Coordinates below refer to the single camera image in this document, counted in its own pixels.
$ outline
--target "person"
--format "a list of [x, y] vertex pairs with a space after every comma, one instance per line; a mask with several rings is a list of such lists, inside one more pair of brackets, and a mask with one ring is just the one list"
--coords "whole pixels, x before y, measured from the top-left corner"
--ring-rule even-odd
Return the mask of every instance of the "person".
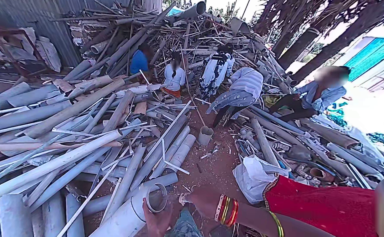
[[216, 94], [224, 77], [231, 75], [234, 64], [233, 48], [231, 44], [221, 45], [218, 50], [204, 61], [204, 73], [199, 78], [199, 90], [202, 100], [209, 101], [210, 96]]
[[322, 113], [336, 100], [346, 94], [342, 86], [347, 80], [351, 70], [346, 66], [323, 67], [312, 81], [300, 88], [294, 94], [287, 94], [269, 108], [269, 113], [274, 113], [287, 105], [293, 113], [279, 117], [284, 122], [293, 119], [310, 118]]
[[180, 67], [181, 59], [179, 52], [173, 52], [172, 57], [170, 64], [167, 64], [164, 70], [165, 87], [162, 90], [167, 94], [180, 98], [180, 86], [185, 84], [186, 73]]
[[230, 86], [229, 91], [218, 96], [206, 112], [209, 114], [211, 110], [219, 109], [213, 127], [217, 126], [227, 110], [232, 106], [230, 119], [226, 123], [227, 127], [230, 126], [237, 119], [240, 112], [258, 100], [261, 94], [263, 76], [253, 68], [242, 67], [231, 75], [230, 79], [233, 84]]
[[[233, 198], [227, 202], [226, 195], [205, 186], [195, 187], [191, 194], [185, 196], [185, 200], [193, 203], [204, 218], [216, 219], [226, 226], [242, 224], [270, 237], [377, 236], [374, 190], [356, 187], [316, 188], [278, 174], [276, 177], [274, 182], [264, 184], [265, 190], [261, 195], [265, 207], [262, 208], [237, 202]], [[146, 203], [143, 209], [148, 235], [162, 237], [169, 226], [171, 211], [152, 213]], [[188, 232], [169, 236], [199, 236], [190, 234], [195, 234], [195, 229], [189, 228], [193, 225], [191, 221], [187, 222], [187, 226], [184, 221], [178, 221], [173, 228], [174, 233], [179, 233], [176, 231], [178, 229]]]
[[139, 70], [148, 72], [148, 62], [151, 61], [152, 57], [153, 49], [147, 43], [138, 46], [138, 50], [133, 54], [130, 63], [130, 74], [139, 73]]

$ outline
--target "red dress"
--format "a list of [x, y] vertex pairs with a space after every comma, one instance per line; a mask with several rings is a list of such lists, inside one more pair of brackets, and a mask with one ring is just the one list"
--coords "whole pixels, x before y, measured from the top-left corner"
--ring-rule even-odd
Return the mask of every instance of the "red dress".
[[377, 237], [374, 190], [353, 187], [316, 188], [284, 176], [263, 192], [265, 204], [336, 237]]

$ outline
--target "dirt ground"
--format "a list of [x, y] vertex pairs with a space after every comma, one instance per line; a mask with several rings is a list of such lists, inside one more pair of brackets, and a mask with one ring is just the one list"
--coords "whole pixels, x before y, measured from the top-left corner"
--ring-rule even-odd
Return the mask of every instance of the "dirt ground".
[[[201, 105], [199, 101], [195, 101], [201, 115], [203, 116], [206, 125], [212, 124], [215, 118], [215, 114], [205, 114], [209, 105]], [[196, 110], [191, 110], [191, 116], [189, 118], [189, 126], [191, 128], [191, 134], [198, 137], [199, 129], [203, 126]], [[189, 151], [188, 156], [182, 164], [182, 168], [189, 171], [190, 175], [186, 175], [178, 171], [179, 181], [173, 184], [173, 190], [170, 194], [180, 195], [181, 193], [188, 192], [187, 189], [191, 189], [193, 186], [209, 186], [210, 188], [224, 193], [229, 197], [236, 198], [241, 202], [247, 202], [245, 196], [243, 196], [236, 180], [233, 176], [232, 170], [240, 164], [236, 148], [234, 146], [233, 135], [228, 132], [230, 128], [224, 128], [222, 125], [218, 125], [214, 129], [213, 139], [208, 146], [198, 145], [197, 143]], [[215, 141], [221, 142], [218, 147], [218, 151], [211, 156], [200, 159], [207, 152], [210, 152], [216, 144]], [[97, 197], [111, 194], [114, 186], [106, 181], [100, 188]], [[173, 214], [171, 217], [170, 225], [173, 227], [176, 223], [179, 213], [183, 207], [175, 202], [173, 204]], [[90, 235], [100, 225], [101, 217], [104, 211], [84, 217], [84, 226], [86, 236]], [[202, 231], [205, 237], [209, 236], [209, 232], [215, 228], [218, 224], [212, 219], [202, 219], [198, 212], [193, 213], [195, 223], [198, 229]], [[147, 236], [146, 226], [137, 234], [138, 237]]]

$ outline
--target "corrugated metal sheet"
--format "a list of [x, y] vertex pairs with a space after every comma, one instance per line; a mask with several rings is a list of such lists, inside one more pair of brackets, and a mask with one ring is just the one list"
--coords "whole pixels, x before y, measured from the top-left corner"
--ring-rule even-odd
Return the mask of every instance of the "corrugated metal sheet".
[[[111, 6], [114, 0], [100, 0]], [[128, 0], [119, 0], [123, 5]], [[65, 22], [51, 22], [62, 14], [78, 13], [84, 8], [99, 9], [94, 0], [0, 0], [0, 25], [5, 27], [33, 27], [37, 35], [45, 36], [56, 47], [63, 66], [75, 67], [81, 57], [73, 44], [68, 25]]]

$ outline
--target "white plastic bag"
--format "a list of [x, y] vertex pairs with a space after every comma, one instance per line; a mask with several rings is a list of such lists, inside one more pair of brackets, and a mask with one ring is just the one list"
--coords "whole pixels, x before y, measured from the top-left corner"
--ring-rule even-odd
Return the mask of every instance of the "white plastic bag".
[[251, 204], [263, 200], [262, 192], [268, 184], [276, 179], [275, 173], [288, 176], [287, 170], [269, 164], [255, 155], [243, 158], [243, 164], [239, 164], [233, 170], [240, 190]]

